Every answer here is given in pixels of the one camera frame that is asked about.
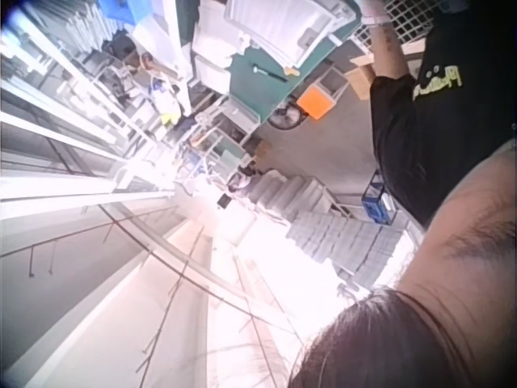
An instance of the cardboard box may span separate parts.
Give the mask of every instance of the cardboard box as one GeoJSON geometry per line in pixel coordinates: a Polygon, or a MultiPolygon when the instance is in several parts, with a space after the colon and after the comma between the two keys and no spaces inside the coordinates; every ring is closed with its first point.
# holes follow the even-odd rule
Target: cardboard box
{"type": "Polygon", "coordinates": [[[375,78],[372,65],[360,66],[345,73],[348,80],[359,99],[370,99],[370,86],[375,78]]]}

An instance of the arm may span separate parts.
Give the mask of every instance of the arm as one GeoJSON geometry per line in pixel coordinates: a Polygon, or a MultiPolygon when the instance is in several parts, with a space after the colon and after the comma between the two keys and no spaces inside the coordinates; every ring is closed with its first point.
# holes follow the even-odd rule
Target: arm
{"type": "Polygon", "coordinates": [[[410,69],[383,1],[356,1],[363,14],[363,23],[369,26],[376,75],[399,79],[409,74],[410,69]]]}
{"type": "Polygon", "coordinates": [[[410,73],[402,46],[391,23],[371,26],[373,65],[377,76],[398,79],[410,73]]]}

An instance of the metal rod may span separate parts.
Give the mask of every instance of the metal rod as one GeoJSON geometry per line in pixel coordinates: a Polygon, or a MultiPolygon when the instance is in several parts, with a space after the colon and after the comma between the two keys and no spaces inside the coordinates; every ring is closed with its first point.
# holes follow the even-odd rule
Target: metal rod
{"type": "Polygon", "coordinates": [[[56,254],[56,246],[58,241],[59,240],[54,240],[54,245],[52,247],[52,256],[50,256],[50,267],[48,268],[48,273],[51,275],[54,274],[54,256],[56,254]]]}
{"type": "Polygon", "coordinates": [[[144,349],[144,350],[142,350],[142,353],[147,354],[147,351],[149,350],[149,348],[151,347],[151,345],[153,344],[153,342],[156,340],[156,335],[157,335],[157,334],[158,334],[158,333],[156,333],[155,335],[153,335],[153,338],[151,338],[151,340],[149,341],[149,343],[147,344],[147,346],[145,347],[145,349],[144,349]]]}
{"type": "Polygon", "coordinates": [[[31,258],[29,259],[29,278],[34,277],[34,273],[32,272],[32,259],[34,258],[34,246],[31,248],[31,258]]]}
{"type": "Polygon", "coordinates": [[[109,235],[110,235],[110,233],[111,233],[111,230],[113,229],[113,226],[115,226],[115,223],[112,223],[112,224],[110,225],[110,228],[107,230],[106,237],[104,237],[104,240],[103,240],[103,244],[105,244],[105,243],[106,243],[106,240],[107,240],[107,238],[109,237],[109,235]]]}
{"type": "Polygon", "coordinates": [[[176,287],[176,290],[172,293],[169,299],[169,303],[167,304],[167,307],[165,309],[165,314],[163,315],[162,322],[160,323],[160,327],[158,328],[158,331],[156,333],[156,340],[153,342],[153,347],[151,348],[151,353],[149,354],[149,357],[147,357],[147,360],[145,362],[145,370],[144,374],[142,375],[142,379],[140,381],[140,388],[143,388],[145,377],[147,376],[147,372],[149,371],[149,366],[151,365],[151,358],[153,358],[154,351],[156,350],[156,346],[158,345],[158,340],[160,339],[160,334],[162,333],[163,327],[165,326],[165,321],[167,320],[167,315],[169,315],[170,307],[172,306],[172,301],[174,300],[174,297],[178,293],[179,286],[181,285],[180,282],[183,279],[183,275],[185,274],[185,270],[187,269],[188,264],[185,264],[183,267],[183,270],[181,271],[179,275],[178,281],[176,281],[176,284],[178,285],[176,287]]]}
{"type": "MultiPolygon", "coordinates": [[[[131,216],[131,217],[121,218],[120,221],[126,221],[126,220],[129,220],[129,219],[134,218],[134,217],[141,217],[141,216],[145,216],[147,214],[161,212],[162,210],[163,209],[158,209],[158,210],[153,210],[151,212],[147,212],[147,213],[143,213],[143,214],[137,214],[137,215],[135,214],[134,216],[131,216]]],[[[25,246],[25,247],[22,247],[22,248],[18,248],[18,249],[15,249],[15,250],[7,252],[7,253],[3,253],[3,254],[0,255],[0,258],[7,257],[7,256],[13,255],[15,253],[19,253],[21,251],[25,251],[25,250],[27,250],[27,249],[29,249],[31,247],[38,247],[39,245],[44,245],[46,243],[51,243],[51,242],[56,241],[56,240],[61,240],[62,238],[67,238],[67,237],[75,236],[76,234],[80,234],[80,233],[84,233],[84,232],[89,232],[90,230],[95,230],[95,229],[103,228],[104,226],[108,226],[108,225],[111,225],[111,224],[113,224],[113,221],[104,222],[103,224],[100,224],[100,225],[91,226],[89,228],[78,230],[76,232],[72,232],[72,233],[68,233],[68,234],[63,234],[63,235],[61,235],[59,237],[54,237],[54,238],[50,238],[48,240],[40,241],[40,242],[37,242],[35,244],[31,244],[31,245],[28,245],[28,246],[25,246]]]]}
{"type": "Polygon", "coordinates": [[[114,135],[101,129],[83,116],[67,108],[62,103],[57,102],[55,99],[48,97],[45,93],[39,91],[16,76],[11,79],[2,80],[1,87],[3,90],[10,92],[11,94],[61,118],[62,120],[65,120],[74,127],[81,129],[92,136],[103,139],[110,144],[114,144],[116,142],[116,137],[114,135]]]}
{"type": "Polygon", "coordinates": [[[83,143],[82,141],[79,141],[79,140],[75,140],[71,137],[61,135],[60,133],[56,133],[54,131],[51,131],[50,129],[43,128],[39,125],[33,124],[24,119],[20,119],[19,117],[16,117],[16,116],[12,116],[5,112],[0,112],[0,122],[8,123],[8,124],[14,125],[15,127],[25,129],[29,132],[33,132],[33,133],[37,133],[41,136],[49,137],[51,139],[60,141],[61,143],[68,144],[69,146],[77,147],[77,148],[80,148],[81,150],[91,152],[92,154],[104,156],[105,158],[116,160],[118,162],[127,162],[126,159],[120,158],[114,154],[110,154],[107,151],[93,147],[92,145],[83,143]]]}
{"type": "Polygon", "coordinates": [[[0,219],[17,218],[42,214],[57,210],[67,210],[81,208],[82,206],[92,206],[99,204],[111,204],[125,200],[146,200],[150,198],[161,198],[167,192],[131,192],[116,194],[94,194],[80,196],[58,196],[50,198],[30,199],[30,200],[10,200],[0,202],[0,219]]]}
{"type": "MultiPolygon", "coordinates": [[[[237,275],[239,278],[239,283],[241,283],[242,291],[245,291],[244,282],[242,281],[241,271],[239,270],[239,265],[237,263],[237,259],[235,258],[235,255],[233,256],[233,261],[235,263],[235,268],[237,269],[237,275]]],[[[246,299],[246,304],[248,305],[248,310],[251,314],[251,305],[248,299],[246,299]]],[[[259,334],[259,328],[257,327],[257,323],[254,320],[254,317],[250,316],[250,321],[253,323],[253,328],[255,329],[255,334],[257,335],[258,345],[260,346],[260,349],[262,350],[262,354],[264,356],[264,360],[266,361],[267,370],[269,371],[269,374],[271,375],[271,380],[273,381],[273,385],[277,387],[275,376],[273,375],[273,369],[271,368],[271,365],[269,364],[269,360],[267,358],[266,349],[264,348],[264,344],[262,342],[262,339],[260,338],[259,334]]]]}

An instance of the blue crate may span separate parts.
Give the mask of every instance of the blue crate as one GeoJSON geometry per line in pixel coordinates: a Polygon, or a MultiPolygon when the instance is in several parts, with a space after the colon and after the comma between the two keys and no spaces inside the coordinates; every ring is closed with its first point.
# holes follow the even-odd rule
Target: blue crate
{"type": "Polygon", "coordinates": [[[153,13],[153,5],[149,0],[127,0],[121,3],[120,0],[99,0],[104,16],[133,26],[153,13]]]}

